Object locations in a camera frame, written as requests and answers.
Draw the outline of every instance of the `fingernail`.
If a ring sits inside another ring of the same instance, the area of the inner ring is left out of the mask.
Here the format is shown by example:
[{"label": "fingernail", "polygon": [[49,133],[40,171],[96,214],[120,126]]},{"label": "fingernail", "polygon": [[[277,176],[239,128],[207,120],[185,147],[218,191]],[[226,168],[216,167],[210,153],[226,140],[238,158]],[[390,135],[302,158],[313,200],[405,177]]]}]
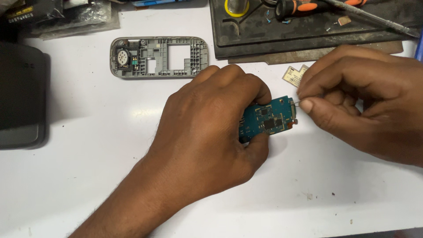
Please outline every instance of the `fingernail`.
[{"label": "fingernail", "polygon": [[313,103],[310,100],[303,100],[299,103],[299,107],[307,114],[313,109]]}]

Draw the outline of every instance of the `black mat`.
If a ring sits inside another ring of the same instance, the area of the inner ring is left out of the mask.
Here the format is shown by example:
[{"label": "black mat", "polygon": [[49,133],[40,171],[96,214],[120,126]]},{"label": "black mat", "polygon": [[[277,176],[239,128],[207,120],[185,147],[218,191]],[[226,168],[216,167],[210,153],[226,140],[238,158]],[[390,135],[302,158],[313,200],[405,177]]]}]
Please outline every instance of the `black mat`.
[{"label": "black mat", "polygon": [[[285,24],[275,19],[271,5],[261,0],[249,1],[247,14],[235,18],[226,13],[224,0],[210,0],[216,58],[413,39],[341,10],[298,17]],[[408,27],[423,25],[422,0],[368,0],[362,9]],[[351,18],[351,23],[333,24],[345,15]]]}]

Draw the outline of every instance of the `hand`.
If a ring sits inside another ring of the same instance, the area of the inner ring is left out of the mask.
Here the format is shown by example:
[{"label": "hand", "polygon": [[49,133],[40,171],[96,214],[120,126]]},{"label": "hand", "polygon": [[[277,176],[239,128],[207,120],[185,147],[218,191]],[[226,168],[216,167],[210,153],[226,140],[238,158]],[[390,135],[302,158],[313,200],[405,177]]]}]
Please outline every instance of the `hand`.
[{"label": "hand", "polygon": [[267,158],[268,135],[244,147],[239,121],[248,105],[271,99],[267,85],[239,66],[208,67],[166,102],[140,163],[145,179],[160,184],[179,207],[247,182]]},{"label": "hand", "polygon": [[244,147],[239,121],[272,96],[237,65],[210,66],[168,98],[156,137],[110,197],[71,237],[143,237],[186,205],[247,182],[266,160],[266,134]]},{"label": "hand", "polygon": [[[300,107],[323,130],[381,159],[423,167],[423,64],[340,46],[298,87]],[[364,111],[355,107],[364,100]]]}]

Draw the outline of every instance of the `blue circuit board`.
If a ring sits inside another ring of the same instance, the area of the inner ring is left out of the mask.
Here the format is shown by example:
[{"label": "blue circuit board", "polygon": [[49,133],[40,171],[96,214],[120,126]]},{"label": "blue circuit board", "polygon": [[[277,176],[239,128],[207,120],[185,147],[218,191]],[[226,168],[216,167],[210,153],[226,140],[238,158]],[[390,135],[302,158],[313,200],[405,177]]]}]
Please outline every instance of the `blue circuit board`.
[{"label": "blue circuit board", "polygon": [[253,105],[245,109],[239,121],[239,142],[246,143],[255,135],[273,135],[297,124],[296,108],[292,98],[283,96],[273,99],[267,105]]}]

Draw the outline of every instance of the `right hand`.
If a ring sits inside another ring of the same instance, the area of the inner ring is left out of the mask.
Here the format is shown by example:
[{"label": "right hand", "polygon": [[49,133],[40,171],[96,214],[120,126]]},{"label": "right hand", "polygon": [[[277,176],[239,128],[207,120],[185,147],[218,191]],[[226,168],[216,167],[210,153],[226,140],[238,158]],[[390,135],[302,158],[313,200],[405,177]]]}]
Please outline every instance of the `right hand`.
[{"label": "right hand", "polygon": [[321,129],[381,159],[423,167],[421,62],[340,46],[306,71],[297,93]]}]

